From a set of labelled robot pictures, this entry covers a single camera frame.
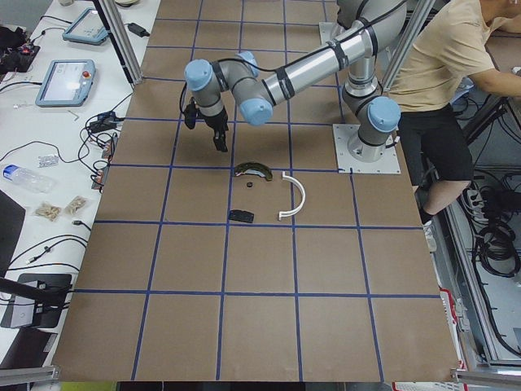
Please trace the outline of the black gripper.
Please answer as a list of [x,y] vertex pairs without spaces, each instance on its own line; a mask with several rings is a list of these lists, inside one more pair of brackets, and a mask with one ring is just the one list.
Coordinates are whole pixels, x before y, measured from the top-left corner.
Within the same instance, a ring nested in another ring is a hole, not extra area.
[[219,152],[228,152],[226,146],[225,133],[228,131],[228,114],[220,112],[215,116],[205,116],[204,121],[207,126],[214,130],[212,138],[216,149]]

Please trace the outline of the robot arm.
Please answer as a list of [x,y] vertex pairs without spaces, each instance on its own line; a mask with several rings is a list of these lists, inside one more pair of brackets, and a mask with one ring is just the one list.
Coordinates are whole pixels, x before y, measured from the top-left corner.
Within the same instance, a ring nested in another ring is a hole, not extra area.
[[375,59],[401,31],[407,6],[404,1],[339,1],[337,5],[337,23],[344,31],[308,54],[270,71],[266,78],[259,77],[262,69],[249,51],[212,62],[190,61],[184,70],[183,89],[192,94],[182,109],[185,125],[193,129],[198,119],[204,120],[214,132],[216,149],[226,152],[228,115],[221,93],[230,92],[243,119],[249,125],[259,126],[271,120],[278,104],[347,69],[343,99],[360,122],[353,140],[353,155],[362,160],[368,149],[384,149],[387,138],[399,124],[401,110],[382,94],[375,75]]

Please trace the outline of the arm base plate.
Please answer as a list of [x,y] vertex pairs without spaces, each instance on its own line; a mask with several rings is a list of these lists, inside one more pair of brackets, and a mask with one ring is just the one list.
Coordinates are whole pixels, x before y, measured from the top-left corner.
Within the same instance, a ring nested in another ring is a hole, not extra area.
[[337,170],[341,174],[401,174],[395,139],[370,146],[359,139],[359,125],[333,124]]
[[332,38],[342,34],[346,28],[336,22],[320,22],[318,24],[321,44],[324,45]]

